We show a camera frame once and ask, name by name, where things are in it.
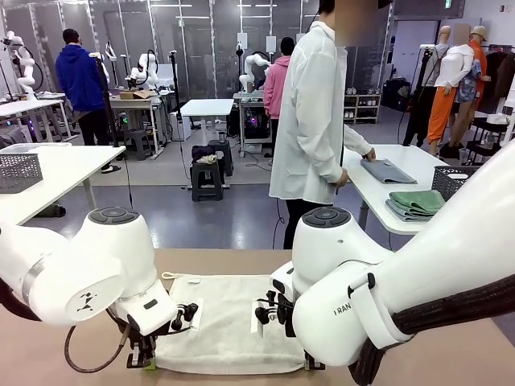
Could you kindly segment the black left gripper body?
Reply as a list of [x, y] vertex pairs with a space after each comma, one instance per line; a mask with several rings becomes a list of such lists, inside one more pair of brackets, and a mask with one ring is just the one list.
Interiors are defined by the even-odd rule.
[[130, 334], [129, 335], [130, 348], [135, 350], [136, 348], [143, 351], [154, 351], [156, 348], [156, 336], [155, 335], [140, 335]]

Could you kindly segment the white towel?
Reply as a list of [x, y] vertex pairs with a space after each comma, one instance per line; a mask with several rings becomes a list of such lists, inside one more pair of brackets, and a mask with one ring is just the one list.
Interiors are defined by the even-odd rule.
[[203, 298], [200, 329], [157, 339], [159, 368], [200, 375], [273, 375], [295, 372], [304, 351], [284, 328], [271, 322], [257, 329], [253, 303], [270, 289], [266, 275], [163, 273], [170, 296], [179, 304]]

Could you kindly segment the grey perforated plastic basket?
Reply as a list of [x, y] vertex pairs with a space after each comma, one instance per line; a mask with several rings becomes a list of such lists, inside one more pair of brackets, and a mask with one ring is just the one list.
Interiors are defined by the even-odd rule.
[[431, 189], [448, 201], [479, 169], [478, 166], [436, 166]]
[[0, 194], [18, 194], [42, 180], [37, 154], [0, 154]]

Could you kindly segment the person's left forearm white sleeve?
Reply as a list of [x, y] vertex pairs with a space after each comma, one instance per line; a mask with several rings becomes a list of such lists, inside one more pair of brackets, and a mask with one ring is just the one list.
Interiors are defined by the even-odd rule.
[[343, 134], [344, 146], [361, 156], [367, 156], [373, 147], [354, 129], [351, 129], [348, 125], [344, 125]]

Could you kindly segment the grey step stool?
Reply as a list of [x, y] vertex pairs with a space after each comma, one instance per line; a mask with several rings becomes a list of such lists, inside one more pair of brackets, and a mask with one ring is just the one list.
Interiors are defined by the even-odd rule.
[[211, 146], [216, 152], [221, 152], [223, 154], [223, 159], [225, 162], [225, 174], [228, 177], [231, 177], [233, 175], [233, 157], [229, 141], [225, 140], [222, 142], [211, 140], [208, 142], [208, 145]]
[[125, 130], [123, 133], [123, 143], [129, 153], [138, 161], [145, 161], [154, 154], [144, 129]]
[[194, 162], [191, 166], [192, 200], [222, 200], [223, 183], [218, 162], [204, 164]]

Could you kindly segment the tall black tripod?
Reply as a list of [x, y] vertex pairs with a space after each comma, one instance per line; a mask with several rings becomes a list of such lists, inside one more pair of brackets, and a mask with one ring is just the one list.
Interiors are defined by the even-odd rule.
[[102, 61], [101, 53], [100, 52], [93, 52], [93, 53], [90, 54], [90, 56], [94, 58], [96, 66], [97, 66], [97, 70], [98, 70], [98, 73], [99, 73], [100, 82], [101, 82], [101, 88], [102, 88], [102, 97], [103, 97], [103, 100], [104, 100], [105, 109], [106, 109], [106, 113], [107, 113], [107, 117], [108, 117], [109, 131], [111, 133], [113, 146], [114, 147], [119, 147], [119, 143], [118, 143], [118, 140], [117, 140], [116, 125], [115, 125], [115, 122], [114, 122], [113, 111], [112, 111], [111, 104], [110, 104], [110, 99], [109, 99], [108, 83], [107, 83], [107, 78], [105, 76], [105, 71], [104, 71], [104, 67], [103, 67], [103, 61]]

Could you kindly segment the black stand pole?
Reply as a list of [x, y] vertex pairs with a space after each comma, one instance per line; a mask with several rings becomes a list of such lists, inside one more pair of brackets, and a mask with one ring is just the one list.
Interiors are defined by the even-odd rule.
[[171, 61], [172, 66], [172, 75], [173, 75], [173, 84], [174, 84], [174, 93], [175, 93], [175, 112], [176, 112], [176, 119], [178, 124], [182, 123], [182, 114], [180, 111], [180, 99], [179, 99], [179, 87], [178, 87], [178, 78], [177, 78], [177, 72], [176, 72], [176, 56], [177, 51], [172, 50], [169, 52], [169, 59]]

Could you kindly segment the wooden shoe shelf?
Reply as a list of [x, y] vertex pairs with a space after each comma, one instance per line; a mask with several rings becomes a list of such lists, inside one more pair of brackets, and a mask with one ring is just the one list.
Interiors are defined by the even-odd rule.
[[346, 94], [344, 96], [344, 123], [375, 124], [381, 105], [380, 94]]

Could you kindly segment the person in blue hoodie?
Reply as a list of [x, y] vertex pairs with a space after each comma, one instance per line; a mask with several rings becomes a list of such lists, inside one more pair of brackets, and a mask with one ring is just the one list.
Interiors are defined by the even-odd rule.
[[65, 29], [62, 38], [64, 47], [56, 59], [60, 89], [71, 103], [84, 144], [107, 146], [109, 120], [96, 60], [82, 47], [76, 30]]

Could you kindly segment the black utility cart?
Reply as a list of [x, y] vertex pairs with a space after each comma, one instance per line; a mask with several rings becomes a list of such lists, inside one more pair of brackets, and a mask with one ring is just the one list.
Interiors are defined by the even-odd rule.
[[479, 166], [486, 158], [491, 158], [501, 149], [501, 140], [507, 132], [508, 123], [489, 123], [486, 117], [476, 117], [471, 127], [475, 133], [472, 140], [464, 147], [465, 158], [462, 164]]

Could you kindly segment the person in pink hoodie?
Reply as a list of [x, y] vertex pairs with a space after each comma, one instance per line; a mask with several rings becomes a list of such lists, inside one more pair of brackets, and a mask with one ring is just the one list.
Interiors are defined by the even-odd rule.
[[281, 111], [282, 94], [286, 80], [286, 73], [290, 63], [290, 56], [295, 49], [295, 41], [285, 37], [280, 43], [281, 55], [270, 66], [264, 87], [264, 108], [270, 120], [272, 145], [269, 158], [274, 156], [275, 143], [278, 132], [278, 122]]

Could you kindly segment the black bags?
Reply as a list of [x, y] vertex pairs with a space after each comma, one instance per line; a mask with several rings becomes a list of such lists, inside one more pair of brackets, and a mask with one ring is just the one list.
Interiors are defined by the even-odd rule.
[[381, 97], [383, 106], [405, 112], [409, 98], [410, 82], [405, 78], [393, 78], [383, 84]]

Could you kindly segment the mannequin white blouse floral shorts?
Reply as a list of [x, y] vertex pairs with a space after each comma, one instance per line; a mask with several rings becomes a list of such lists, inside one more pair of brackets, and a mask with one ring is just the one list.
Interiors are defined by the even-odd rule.
[[448, 82], [455, 88], [455, 96], [459, 82], [471, 70], [474, 60], [474, 51], [470, 47], [471, 27], [466, 23], [457, 23], [451, 27], [451, 35], [453, 35], [454, 46], [450, 46], [446, 55], [443, 57], [440, 75], [437, 79], [437, 85], [441, 85], [444, 81]]

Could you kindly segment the mannequin orange shirt tan cap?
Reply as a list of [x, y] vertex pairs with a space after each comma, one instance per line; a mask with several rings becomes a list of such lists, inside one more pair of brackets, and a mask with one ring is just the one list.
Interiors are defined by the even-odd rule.
[[474, 59], [480, 62], [481, 69], [481, 78], [478, 80], [476, 85], [476, 108], [479, 106], [484, 94], [485, 84], [491, 81], [491, 77], [486, 74], [488, 68], [486, 54], [481, 47], [481, 44], [487, 40], [487, 34], [487, 29], [484, 26], [475, 26], [472, 28], [470, 33], [469, 45], [474, 51]]

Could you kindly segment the white metal frame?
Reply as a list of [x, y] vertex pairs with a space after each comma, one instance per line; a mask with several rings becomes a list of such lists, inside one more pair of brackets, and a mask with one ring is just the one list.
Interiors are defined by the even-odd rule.
[[515, 133], [515, 107], [511, 108], [510, 114], [507, 115], [506, 120], [508, 126], [503, 142], [501, 143], [502, 146], [507, 146], [512, 141], [513, 134]]

